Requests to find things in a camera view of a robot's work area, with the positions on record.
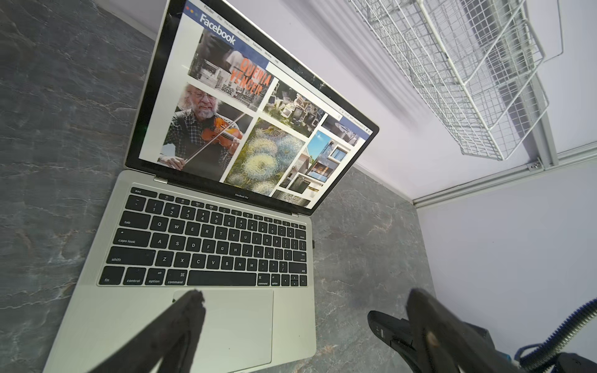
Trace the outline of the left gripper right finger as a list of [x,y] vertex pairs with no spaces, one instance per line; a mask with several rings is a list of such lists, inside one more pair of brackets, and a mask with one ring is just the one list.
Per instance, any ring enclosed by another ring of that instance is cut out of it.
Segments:
[[426,290],[413,288],[406,310],[422,372],[520,371]]

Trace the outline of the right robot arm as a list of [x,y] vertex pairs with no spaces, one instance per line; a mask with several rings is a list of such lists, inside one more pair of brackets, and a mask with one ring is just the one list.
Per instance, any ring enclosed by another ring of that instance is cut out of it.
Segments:
[[[595,372],[594,361],[564,351],[572,338],[595,318],[596,300],[593,299],[570,314],[545,342],[523,346],[514,357],[506,354],[504,358],[524,364],[543,362],[533,370],[535,372]],[[408,320],[373,310],[368,313],[367,321],[373,334],[398,353],[412,372],[421,371]]]

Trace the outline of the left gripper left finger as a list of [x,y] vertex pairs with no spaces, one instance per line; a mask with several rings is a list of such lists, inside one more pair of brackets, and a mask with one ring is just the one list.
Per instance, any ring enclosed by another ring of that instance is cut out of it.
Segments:
[[206,316],[202,292],[186,292],[94,372],[189,372]]

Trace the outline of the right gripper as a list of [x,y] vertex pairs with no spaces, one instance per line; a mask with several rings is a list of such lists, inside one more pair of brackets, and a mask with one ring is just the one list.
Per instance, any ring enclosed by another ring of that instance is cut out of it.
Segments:
[[367,316],[373,334],[398,353],[413,372],[493,372],[494,343],[485,328],[446,310],[426,311],[415,320],[379,311]]

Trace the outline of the silver laptop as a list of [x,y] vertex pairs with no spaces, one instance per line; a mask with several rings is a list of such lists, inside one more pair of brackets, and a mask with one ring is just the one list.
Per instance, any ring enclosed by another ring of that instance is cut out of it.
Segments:
[[313,357],[311,217],[378,133],[228,2],[169,1],[45,371],[93,370],[193,293],[193,371]]

